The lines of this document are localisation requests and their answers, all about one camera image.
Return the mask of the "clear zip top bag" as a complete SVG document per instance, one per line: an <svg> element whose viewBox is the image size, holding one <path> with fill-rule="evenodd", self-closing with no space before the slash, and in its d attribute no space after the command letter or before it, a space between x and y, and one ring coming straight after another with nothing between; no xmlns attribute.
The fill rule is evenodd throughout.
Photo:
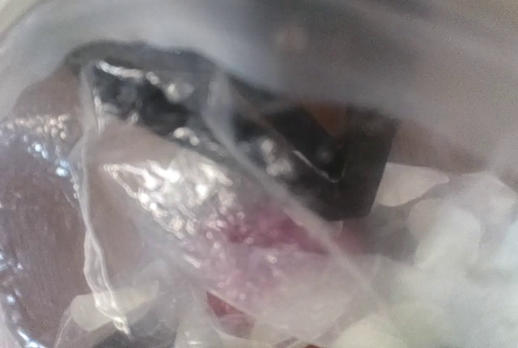
<svg viewBox="0 0 518 348"><path fill-rule="evenodd" d="M132 121L66 64L190 50L398 123L371 211L327 221ZM325 255L249 317L207 302L205 228L271 206ZM1 0L1 331L21 347L514 347L517 0Z"/></svg>

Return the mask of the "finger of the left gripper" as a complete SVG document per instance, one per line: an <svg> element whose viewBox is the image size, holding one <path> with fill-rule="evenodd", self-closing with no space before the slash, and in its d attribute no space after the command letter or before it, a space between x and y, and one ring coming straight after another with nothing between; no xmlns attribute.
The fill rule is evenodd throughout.
<svg viewBox="0 0 518 348"><path fill-rule="evenodd" d="M367 215L398 123L345 107L326 129L304 105L239 80L190 50L93 43L66 64L87 80L101 116L132 121L292 197L327 221Z"/></svg>

